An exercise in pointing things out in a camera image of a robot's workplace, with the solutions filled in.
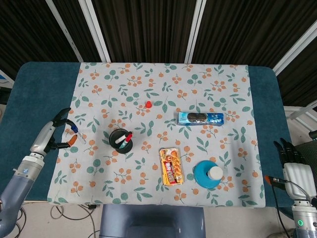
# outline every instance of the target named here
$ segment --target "floral tablecloth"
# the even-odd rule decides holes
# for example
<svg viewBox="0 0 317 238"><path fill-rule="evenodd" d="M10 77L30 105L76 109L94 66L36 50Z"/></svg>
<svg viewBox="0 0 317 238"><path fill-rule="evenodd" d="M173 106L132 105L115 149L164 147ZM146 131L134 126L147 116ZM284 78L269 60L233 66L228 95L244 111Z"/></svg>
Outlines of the floral tablecloth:
<svg viewBox="0 0 317 238"><path fill-rule="evenodd" d="M48 202L265 206L247 65L82 63L70 106L87 143L59 151ZM179 126L180 111L224 113L225 124ZM108 143L116 128L134 133L127 154ZM169 147L180 149L182 185L162 184L159 149ZM195 182L202 160L223 168L216 188Z"/></svg>

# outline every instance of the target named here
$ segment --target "marker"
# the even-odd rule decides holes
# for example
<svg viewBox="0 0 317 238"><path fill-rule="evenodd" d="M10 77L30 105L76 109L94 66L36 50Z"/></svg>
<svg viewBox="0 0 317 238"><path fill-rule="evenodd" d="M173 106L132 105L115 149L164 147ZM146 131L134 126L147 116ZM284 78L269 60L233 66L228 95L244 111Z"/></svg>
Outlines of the marker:
<svg viewBox="0 0 317 238"><path fill-rule="evenodd" d="M129 135L129 134L132 134L132 132L127 132L127 133L125 133L123 136L121 136L119 139L116 139L116 141L115 141L115 143L116 144L119 144L122 140L124 140L125 138L127 138L127 136Z"/></svg>
<svg viewBox="0 0 317 238"><path fill-rule="evenodd" d="M119 149L123 149L127 145L127 143L131 140L131 138L132 138L132 134L129 134L127 138L125 138L125 140L122 142Z"/></svg>

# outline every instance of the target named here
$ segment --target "robotic arm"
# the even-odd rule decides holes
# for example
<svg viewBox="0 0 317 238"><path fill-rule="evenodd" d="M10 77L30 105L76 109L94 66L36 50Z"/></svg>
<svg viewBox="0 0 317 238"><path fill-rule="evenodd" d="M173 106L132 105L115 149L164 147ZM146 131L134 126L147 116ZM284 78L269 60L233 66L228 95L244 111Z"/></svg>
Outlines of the robotic arm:
<svg viewBox="0 0 317 238"><path fill-rule="evenodd" d="M317 237L317 198L312 169L295 147L281 139L283 146L274 142L283 168L284 179L267 177L273 186L286 190L292 198L298 238Z"/></svg>
<svg viewBox="0 0 317 238"><path fill-rule="evenodd" d="M22 203L44 166L43 159L46 154L50 150L68 148L75 143L77 134L66 143L55 143L53 136L56 127L64 124L70 125L71 129L78 133L78 128L72 121L62 119L69 111L70 108L61 110L42 128L30 148L31 154L23 158L18 169L13 169L15 173L0 195L0 238L13 230Z"/></svg>

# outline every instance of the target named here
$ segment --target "cookie package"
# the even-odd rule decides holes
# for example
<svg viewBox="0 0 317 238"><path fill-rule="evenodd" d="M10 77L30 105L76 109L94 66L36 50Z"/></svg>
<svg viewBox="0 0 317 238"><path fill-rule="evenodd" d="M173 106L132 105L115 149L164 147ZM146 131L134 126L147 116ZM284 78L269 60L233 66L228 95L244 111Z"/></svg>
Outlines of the cookie package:
<svg viewBox="0 0 317 238"><path fill-rule="evenodd" d="M179 150L177 148L162 148L159 150L159 156L163 184L167 186L182 184L184 175Z"/></svg>

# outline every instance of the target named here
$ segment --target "oreo package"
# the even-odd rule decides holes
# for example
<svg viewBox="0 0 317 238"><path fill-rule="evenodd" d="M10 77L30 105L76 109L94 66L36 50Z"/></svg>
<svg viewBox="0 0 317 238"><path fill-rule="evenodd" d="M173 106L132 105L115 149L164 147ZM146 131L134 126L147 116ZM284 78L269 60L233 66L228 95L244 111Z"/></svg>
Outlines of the oreo package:
<svg viewBox="0 0 317 238"><path fill-rule="evenodd" d="M217 125L224 124L223 113L178 113L178 125Z"/></svg>

